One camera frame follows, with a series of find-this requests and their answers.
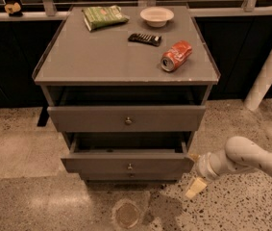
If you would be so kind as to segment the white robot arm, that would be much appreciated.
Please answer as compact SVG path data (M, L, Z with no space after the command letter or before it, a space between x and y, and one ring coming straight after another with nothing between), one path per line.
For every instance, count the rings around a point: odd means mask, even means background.
M185 196L192 199L203 191L209 182L225 174L240 174L261 170L272 177L272 153L245 137L229 138L224 148L202 155L192 155L196 177L192 178Z

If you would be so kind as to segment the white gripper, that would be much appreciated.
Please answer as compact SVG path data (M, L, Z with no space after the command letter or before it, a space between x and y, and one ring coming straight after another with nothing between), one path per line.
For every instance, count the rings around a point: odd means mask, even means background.
M211 167L210 155L210 152L203 155L192 153L188 155L191 160L196 162L195 170L197 174L201 177L194 177L191 179L185 192L185 196L187 198L192 199L194 196L200 193L208 185L205 180L214 181L218 178L218 175Z

